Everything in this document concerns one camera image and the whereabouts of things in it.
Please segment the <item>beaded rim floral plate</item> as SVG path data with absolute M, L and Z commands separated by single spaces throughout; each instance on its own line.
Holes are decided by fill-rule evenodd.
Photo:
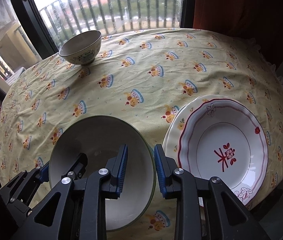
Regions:
M 212 99 L 228 99 L 228 97 L 223 95 L 199 96 L 195 98 L 192 102 L 183 106 L 177 112 L 164 137 L 163 149 L 166 156 L 173 158 L 178 163 L 177 154 L 179 138 L 188 120 L 189 115 L 191 115 L 195 110 L 197 110 L 203 103 Z

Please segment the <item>balcony metal railing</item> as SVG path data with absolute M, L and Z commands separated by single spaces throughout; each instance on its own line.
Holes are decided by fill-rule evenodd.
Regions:
M 183 0 L 34 0 L 58 50 L 90 30 L 102 35 L 131 30 L 179 27 Z M 0 77 L 39 62 L 39 56 L 14 11 L 0 0 Z

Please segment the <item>black window frame post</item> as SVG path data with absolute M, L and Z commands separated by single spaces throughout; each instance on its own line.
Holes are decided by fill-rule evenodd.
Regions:
M 54 55 L 58 48 L 49 34 L 34 0 L 11 0 L 27 37 L 42 59 Z

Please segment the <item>red trimmed small plate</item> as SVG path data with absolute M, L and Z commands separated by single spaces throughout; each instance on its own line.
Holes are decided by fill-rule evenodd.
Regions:
M 214 98 L 187 118 L 177 160 L 194 177 L 219 177 L 247 205 L 266 176 L 266 136 L 247 107 L 232 99 Z

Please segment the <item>small floral bowl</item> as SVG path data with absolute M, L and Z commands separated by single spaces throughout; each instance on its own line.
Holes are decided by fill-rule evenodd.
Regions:
M 71 64 L 90 64 L 100 51 L 101 39 L 102 33 L 99 30 L 80 33 L 65 42 L 58 55 Z

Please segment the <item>large floral ceramic bowl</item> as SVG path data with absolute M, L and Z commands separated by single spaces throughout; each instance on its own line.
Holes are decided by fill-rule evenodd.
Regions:
M 84 153 L 88 165 L 83 176 L 106 167 L 122 144 L 128 147 L 123 191 L 117 200 L 106 201 L 107 231 L 123 229 L 146 211 L 155 192 L 156 171 L 152 150 L 142 135 L 129 123 L 106 115 L 79 120 L 58 138 L 49 165 L 50 186 L 54 187 Z

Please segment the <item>yellow crown print tablecloth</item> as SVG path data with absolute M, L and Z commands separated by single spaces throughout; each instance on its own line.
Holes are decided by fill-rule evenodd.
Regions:
M 283 87 L 258 51 L 192 29 L 102 37 L 92 63 L 71 64 L 55 54 L 11 85 L 0 111 L 3 238 L 86 239 L 87 156 L 79 154 L 54 187 L 49 179 L 52 150 L 72 124 L 99 115 L 121 119 L 154 157 L 177 112 L 205 95 L 227 96 L 254 114 L 266 136 L 268 164 L 247 205 L 219 177 L 195 177 L 199 239 L 268 239 L 251 213 L 283 179 Z M 176 200 L 163 198 L 157 171 L 155 178 L 143 215 L 106 230 L 106 239 L 175 239 Z

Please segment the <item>red curtain right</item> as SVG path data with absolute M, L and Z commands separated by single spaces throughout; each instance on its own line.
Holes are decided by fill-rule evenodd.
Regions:
M 194 29 L 254 41 L 262 54 L 276 44 L 276 0 L 195 0 Z

